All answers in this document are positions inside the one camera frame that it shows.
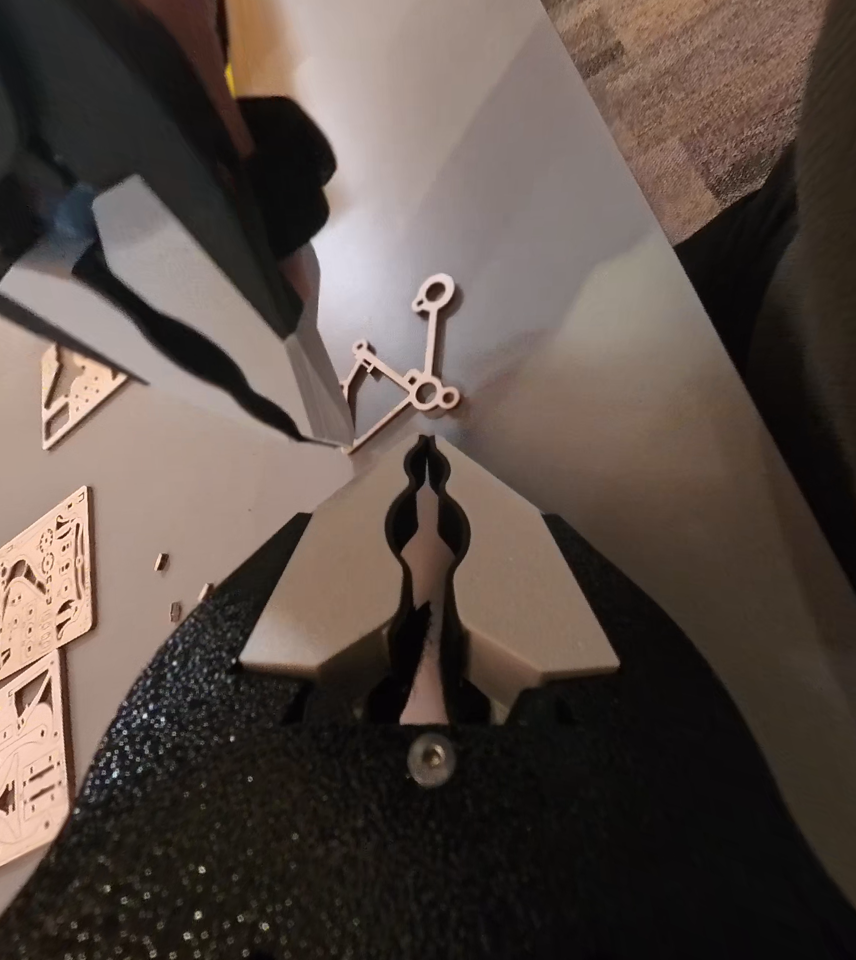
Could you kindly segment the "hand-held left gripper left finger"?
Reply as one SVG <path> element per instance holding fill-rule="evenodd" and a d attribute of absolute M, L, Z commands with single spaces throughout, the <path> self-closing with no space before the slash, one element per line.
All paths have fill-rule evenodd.
<path fill-rule="evenodd" d="M 349 703 L 406 702 L 430 624 L 427 446 L 411 435 L 313 511 L 240 656 Z"/>

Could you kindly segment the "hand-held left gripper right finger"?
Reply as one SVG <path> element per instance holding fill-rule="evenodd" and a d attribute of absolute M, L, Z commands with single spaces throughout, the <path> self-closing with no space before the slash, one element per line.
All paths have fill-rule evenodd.
<path fill-rule="evenodd" d="M 439 505 L 465 534 L 450 598 L 466 641 L 463 677 L 498 707 L 527 690 L 612 674 L 620 660 L 545 516 L 447 440 Z"/>

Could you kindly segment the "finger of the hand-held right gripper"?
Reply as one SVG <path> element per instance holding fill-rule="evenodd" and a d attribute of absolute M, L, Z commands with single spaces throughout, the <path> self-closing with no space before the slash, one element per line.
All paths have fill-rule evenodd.
<path fill-rule="evenodd" d="M 36 247 L 4 275 L 0 293 L 79 342 L 79 351 L 154 389 L 304 441 L 291 415 L 255 390 L 221 347 L 143 303 L 92 248 Z"/>
<path fill-rule="evenodd" d="M 264 423 L 272 416 L 299 439 L 349 446 L 354 424 L 318 329 L 320 268 L 311 245 L 294 256 L 294 330 L 278 332 L 147 182 L 132 175 L 93 201 L 98 239 L 112 277 L 176 333 L 200 338 L 222 390 Z"/>

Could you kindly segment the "wooden sheet with triangle cutouts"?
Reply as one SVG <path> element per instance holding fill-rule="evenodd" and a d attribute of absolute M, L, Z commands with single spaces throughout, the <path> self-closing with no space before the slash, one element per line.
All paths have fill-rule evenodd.
<path fill-rule="evenodd" d="M 53 343 L 41 357 L 41 445 L 56 447 L 129 381 L 129 376 Z"/>

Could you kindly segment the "wooden bicycle frame part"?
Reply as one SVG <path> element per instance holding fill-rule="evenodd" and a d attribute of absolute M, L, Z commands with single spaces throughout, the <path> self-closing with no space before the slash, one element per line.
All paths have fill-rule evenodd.
<path fill-rule="evenodd" d="M 362 339 L 352 345 L 353 365 L 347 377 L 340 382 L 344 399 L 352 401 L 365 377 L 386 379 L 401 392 L 401 399 L 373 426 L 351 440 L 343 448 L 346 454 L 359 451 L 407 411 L 422 415 L 447 414 L 458 407 L 461 402 L 460 391 L 444 384 L 438 375 L 441 318 L 454 302 L 456 293 L 454 279 L 447 273 L 438 272 L 422 282 L 411 302 L 411 311 L 426 322 L 426 344 L 421 367 L 399 373 L 386 364 L 367 340 Z"/>

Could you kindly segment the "wooden sheet with frame cutout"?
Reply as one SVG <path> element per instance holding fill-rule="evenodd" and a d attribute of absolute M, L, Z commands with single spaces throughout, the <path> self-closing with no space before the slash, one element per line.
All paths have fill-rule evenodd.
<path fill-rule="evenodd" d="M 91 508 L 81 486 L 0 548 L 0 683 L 94 628 Z"/>

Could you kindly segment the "person's right hand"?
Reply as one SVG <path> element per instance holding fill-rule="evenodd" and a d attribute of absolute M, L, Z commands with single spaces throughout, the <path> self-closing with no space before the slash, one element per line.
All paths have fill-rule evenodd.
<path fill-rule="evenodd" d="M 248 176 L 282 277 L 306 304 L 318 292 L 314 236 L 330 208 L 325 187 L 337 162 L 312 118 L 284 96 L 237 97 L 228 81 L 226 2 L 146 2 L 186 54 Z"/>

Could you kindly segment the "wooden sheet with crescent cutouts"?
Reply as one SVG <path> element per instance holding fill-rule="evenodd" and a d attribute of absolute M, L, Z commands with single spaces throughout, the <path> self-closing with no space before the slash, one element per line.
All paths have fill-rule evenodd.
<path fill-rule="evenodd" d="M 73 798 L 65 656 L 43 657 L 0 688 L 0 868 L 47 846 Z"/>

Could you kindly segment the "person's leg in dark trousers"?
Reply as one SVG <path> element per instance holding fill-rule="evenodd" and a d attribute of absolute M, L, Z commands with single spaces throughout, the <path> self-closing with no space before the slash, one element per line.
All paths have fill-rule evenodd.
<path fill-rule="evenodd" d="M 675 249 L 856 594 L 856 2 L 827 2 L 794 139 Z"/>

